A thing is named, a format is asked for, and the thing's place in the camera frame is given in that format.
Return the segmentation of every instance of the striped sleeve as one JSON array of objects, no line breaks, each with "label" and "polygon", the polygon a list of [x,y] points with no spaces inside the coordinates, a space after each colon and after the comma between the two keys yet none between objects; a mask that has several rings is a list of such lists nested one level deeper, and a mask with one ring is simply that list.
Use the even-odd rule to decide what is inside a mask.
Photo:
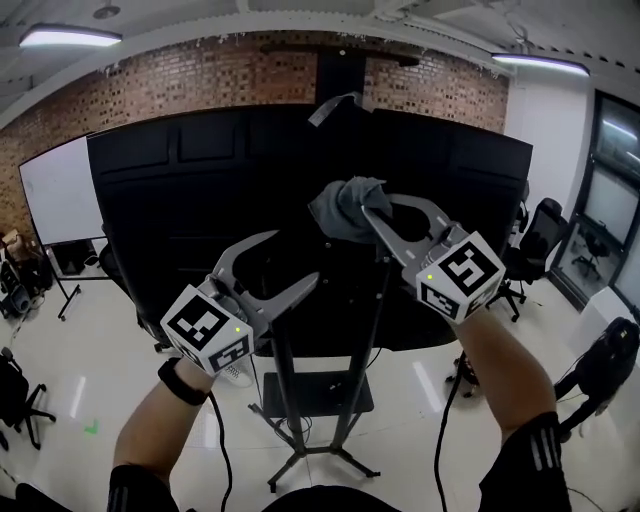
[{"label": "striped sleeve", "polygon": [[558,415],[546,413],[513,433],[480,484],[480,511],[569,511]]},{"label": "striped sleeve", "polygon": [[178,512],[171,492],[140,466],[118,466],[111,471],[107,512]]}]

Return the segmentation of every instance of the gray cloth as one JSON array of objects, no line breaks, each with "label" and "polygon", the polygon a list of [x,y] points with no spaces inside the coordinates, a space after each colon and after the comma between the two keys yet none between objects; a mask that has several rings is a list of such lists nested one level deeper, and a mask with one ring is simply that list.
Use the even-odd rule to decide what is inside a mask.
[{"label": "gray cloth", "polygon": [[375,244],[378,237],[362,213],[361,206],[377,208],[391,217],[391,203],[382,190],[386,183],[377,178],[356,176],[334,181],[309,203],[309,210],[329,238],[360,244]]}]

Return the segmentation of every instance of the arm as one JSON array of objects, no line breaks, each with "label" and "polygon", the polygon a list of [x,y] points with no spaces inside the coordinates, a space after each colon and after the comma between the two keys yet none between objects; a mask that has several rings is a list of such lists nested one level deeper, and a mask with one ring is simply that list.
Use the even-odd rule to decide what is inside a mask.
[{"label": "arm", "polygon": [[553,385],[540,363],[482,309],[453,326],[502,429],[503,442],[545,412],[555,412]]},{"label": "arm", "polygon": [[[175,367],[189,387],[205,393],[213,379],[186,358]],[[163,382],[136,408],[116,443],[113,467],[141,466],[169,485],[169,475],[189,436],[200,407],[175,396]]]}]

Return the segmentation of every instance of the white ceiling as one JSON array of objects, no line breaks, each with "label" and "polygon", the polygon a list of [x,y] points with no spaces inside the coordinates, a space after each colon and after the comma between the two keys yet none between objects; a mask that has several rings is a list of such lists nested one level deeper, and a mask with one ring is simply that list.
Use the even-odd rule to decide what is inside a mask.
[{"label": "white ceiling", "polygon": [[[56,87],[63,85],[60,72],[74,63],[84,62],[90,68],[92,59],[97,62],[102,58],[100,52],[104,50],[20,49],[17,46],[20,36],[34,23],[112,30],[122,33],[125,42],[194,20],[218,22],[223,27],[218,32],[225,30],[221,22],[226,20],[231,20],[229,27],[248,26],[251,30],[285,25],[301,29],[321,26],[337,32],[381,35],[450,50],[480,64],[486,62],[497,71],[500,68],[492,63],[488,52],[501,48],[512,51],[524,36],[533,45],[532,53],[580,61],[601,73],[610,70],[616,80],[640,88],[640,0],[112,0],[112,3],[121,7],[120,14],[99,21],[92,14],[105,0],[0,0],[0,113],[29,91],[45,86],[51,89],[53,82]],[[243,17],[250,22],[243,24]],[[154,41],[162,45],[161,37],[155,37]],[[30,96],[38,95],[29,93],[26,97]]]}]

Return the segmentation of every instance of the whiteboard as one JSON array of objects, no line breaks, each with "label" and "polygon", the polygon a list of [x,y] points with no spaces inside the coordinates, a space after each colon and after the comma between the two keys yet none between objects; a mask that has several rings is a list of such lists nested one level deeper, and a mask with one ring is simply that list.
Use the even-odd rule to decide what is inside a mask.
[{"label": "whiteboard", "polygon": [[29,160],[20,174],[43,245],[105,236],[86,137]]}]

